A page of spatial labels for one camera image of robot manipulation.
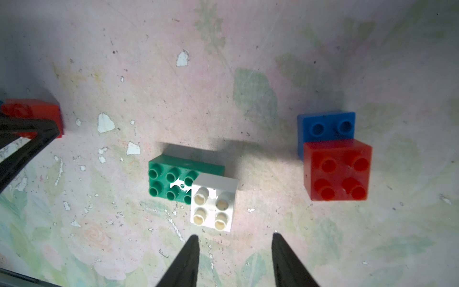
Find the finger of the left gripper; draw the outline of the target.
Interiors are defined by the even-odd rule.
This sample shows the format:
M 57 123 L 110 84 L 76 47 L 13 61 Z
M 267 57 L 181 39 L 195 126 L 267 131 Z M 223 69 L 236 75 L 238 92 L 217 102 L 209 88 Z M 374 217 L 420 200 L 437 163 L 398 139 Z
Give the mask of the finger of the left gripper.
M 53 120 L 11 118 L 1 114 L 1 148 L 19 139 L 19 133 L 35 133 L 36 137 L 1 162 L 1 191 L 60 134 L 57 123 Z

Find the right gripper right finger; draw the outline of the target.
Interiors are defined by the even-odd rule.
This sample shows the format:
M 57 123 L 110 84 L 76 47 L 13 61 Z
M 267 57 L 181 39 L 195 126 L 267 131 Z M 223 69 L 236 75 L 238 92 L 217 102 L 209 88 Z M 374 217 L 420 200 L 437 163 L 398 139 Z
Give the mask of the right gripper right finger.
M 319 287 L 280 233 L 271 244 L 276 287 Z

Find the white square lego brick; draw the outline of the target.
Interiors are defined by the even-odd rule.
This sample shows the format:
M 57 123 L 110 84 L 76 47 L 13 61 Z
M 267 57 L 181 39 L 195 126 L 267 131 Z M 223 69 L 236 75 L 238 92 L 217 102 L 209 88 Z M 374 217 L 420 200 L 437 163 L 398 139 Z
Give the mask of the white square lego brick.
M 230 232 L 239 181 L 201 173 L 192 184 L 190 223 Z

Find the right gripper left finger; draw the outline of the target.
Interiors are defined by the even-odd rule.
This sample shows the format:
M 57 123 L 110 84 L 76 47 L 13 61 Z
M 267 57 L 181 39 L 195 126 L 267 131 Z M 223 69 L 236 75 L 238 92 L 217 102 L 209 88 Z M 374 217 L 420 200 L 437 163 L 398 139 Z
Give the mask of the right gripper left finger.
M 193 234 L 163 275 L 157 287 L 196 287 L 199 258 L 198 236 Z

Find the red lego brick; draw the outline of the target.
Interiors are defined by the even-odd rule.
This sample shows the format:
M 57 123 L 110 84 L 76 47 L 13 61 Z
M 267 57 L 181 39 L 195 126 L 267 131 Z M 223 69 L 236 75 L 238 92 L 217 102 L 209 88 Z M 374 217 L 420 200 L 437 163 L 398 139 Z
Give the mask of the red lego brick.
M 60 107 L 39 99 L 7 99 L 1 105 L 1 112 L 12 118 L 32 118 L 53 120 L 59 128 L 59 136 L 64 135 Z
M 369 191 L 372 147 L 356 139 L 307 142 L 304 186 L 312 201 L 361 201 Z

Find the blue lego brick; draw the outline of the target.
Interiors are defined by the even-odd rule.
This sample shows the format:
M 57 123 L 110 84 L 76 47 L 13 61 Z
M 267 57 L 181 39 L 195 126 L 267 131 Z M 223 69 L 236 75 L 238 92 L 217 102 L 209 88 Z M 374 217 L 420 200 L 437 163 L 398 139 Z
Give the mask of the blue lego brick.
M 304 143 L 353 139 L 356 113 L 330 111 L 297 116 L 298 156 L 304 158 Z

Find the green long lego brick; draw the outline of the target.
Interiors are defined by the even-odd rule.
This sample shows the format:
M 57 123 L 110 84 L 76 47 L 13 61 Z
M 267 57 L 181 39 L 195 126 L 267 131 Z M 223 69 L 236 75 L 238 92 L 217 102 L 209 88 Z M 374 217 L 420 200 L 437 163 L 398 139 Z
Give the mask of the green long lego brick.
M 190 205 L 192 184 L 201 173 L 223 176 L 225 167 L 162 154 L 148 163 L 149 194 Z

